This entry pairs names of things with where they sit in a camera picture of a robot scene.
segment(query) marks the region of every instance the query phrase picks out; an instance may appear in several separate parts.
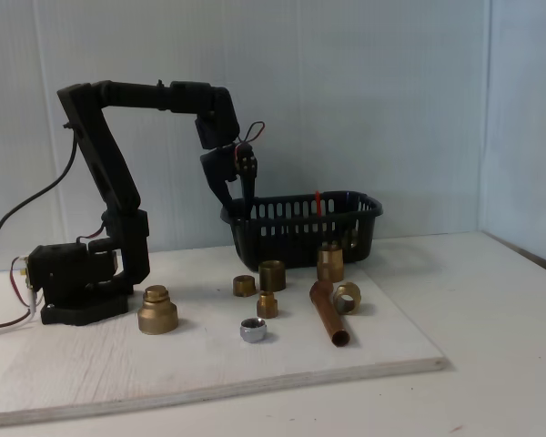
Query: copper pipe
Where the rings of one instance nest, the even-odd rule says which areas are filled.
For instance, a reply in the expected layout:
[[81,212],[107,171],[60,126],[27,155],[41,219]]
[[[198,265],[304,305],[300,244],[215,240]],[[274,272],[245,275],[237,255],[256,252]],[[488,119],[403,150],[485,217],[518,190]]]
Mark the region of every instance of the copper pipe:
[[348,344],[349,334],[344,329],[344,325],[342,324],[342,320],[339,319],[336,309],[329,301],[329,297],[333,291],[334,285],[329,280],[319,280],[311,287],[309,298],[316,307],[316,310],[318,310],[318,314],[326,327],[331,342],[335,346],[341,347]]

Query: brass reducer fitting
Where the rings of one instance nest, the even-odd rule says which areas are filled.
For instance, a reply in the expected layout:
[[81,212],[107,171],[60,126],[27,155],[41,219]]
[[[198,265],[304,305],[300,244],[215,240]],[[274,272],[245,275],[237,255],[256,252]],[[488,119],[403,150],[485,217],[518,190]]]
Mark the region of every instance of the brass reducer fitting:
[[137,312],[139,330],[145,334],[165,334],[178,326],[178,310],[170,301],[166,287],[152,285],[146,288],[144,303]]
[[258,297],[257,315],[261,319],[273,319],[279,315],[277,299],[272,291],[263,291]]
[[344,259],[338,244],[324,245],[318,249],[318,280],[340,282],[344,279]]

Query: chrome nut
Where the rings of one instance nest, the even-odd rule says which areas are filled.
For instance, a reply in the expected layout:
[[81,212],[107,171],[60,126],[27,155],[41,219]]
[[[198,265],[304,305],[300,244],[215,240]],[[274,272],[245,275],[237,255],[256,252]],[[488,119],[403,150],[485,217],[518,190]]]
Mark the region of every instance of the chrome nut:
[[267,323],[260,317],[240,322],[240,336],[247,343],[257,343],[267,335]]

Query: white wall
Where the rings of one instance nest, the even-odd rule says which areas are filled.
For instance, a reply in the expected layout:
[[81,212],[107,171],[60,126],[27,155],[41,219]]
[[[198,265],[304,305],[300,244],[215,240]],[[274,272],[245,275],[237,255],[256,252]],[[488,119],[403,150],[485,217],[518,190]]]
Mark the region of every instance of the white wall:
[[[243,128],[267,122],[260,196],[368,192],[386,211],[379,237],[475,229],[486,4],[0,0],[0,216],[66,163],[57,89],[161,78],[227,86]],[[21,87],[24,98],[10,92]],[[149,213],[150,248],[229,244],[193,117],[127,108],[106,117]],[[97,229],[104,203],[82,158],[59,194],[6,225],[0,269],[39,242]]]
[[546,259],[546,0],[494,0],[481,224]]

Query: black cable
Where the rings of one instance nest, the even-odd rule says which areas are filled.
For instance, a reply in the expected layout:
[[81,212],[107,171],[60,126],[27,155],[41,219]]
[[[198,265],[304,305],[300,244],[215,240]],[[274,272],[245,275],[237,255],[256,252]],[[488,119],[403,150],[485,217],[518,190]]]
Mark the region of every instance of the black cable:
[[76,147],[77,147],[77,140],[76,140],[76,136],[73,136],[73,150],[71,151],[71,158],[69,159],[69,162],[66,164],[66,167],[65,169],[63,170],[63,173],[61,173],[61,176],[59,176],[55,182],[53,182],[51,185],[49,185],[48,187],[45,187],[43,189],[41,189],[40,191],[38,191],[36,194],[34,194],[33,196],[31,196],[30,198],[28,198],[27,200],[25,200],[24,202],[18,204],[17,206],[15,206],[14,208],[12,208],[10,211],[8,211],[6,213],[5,216],[2,217],[2,219],[0,220],[0,229],[4,226],[4,224],[6,223],[6,221],[8,219],[10,219],[10,217],[12,217],[12,215],[14,213],[16,213],[17,211],[19,211],[20,209],[22,209],[23,207],[25,207],[26,205],[28,205],[30,202],[32,202],[33,200],[37,199],[37,198],[40,198],[43,194],[45,194],[47,191],[50,191],[51,189],[53,189],[54,187],[56,187],[58,185],[58,183],[63,180],[63,178],[66,176],[66,174],[69,172],[69,170],[71,169],[71,167],[73,166],[73,161],[75,161],[75,155],[76,155]]

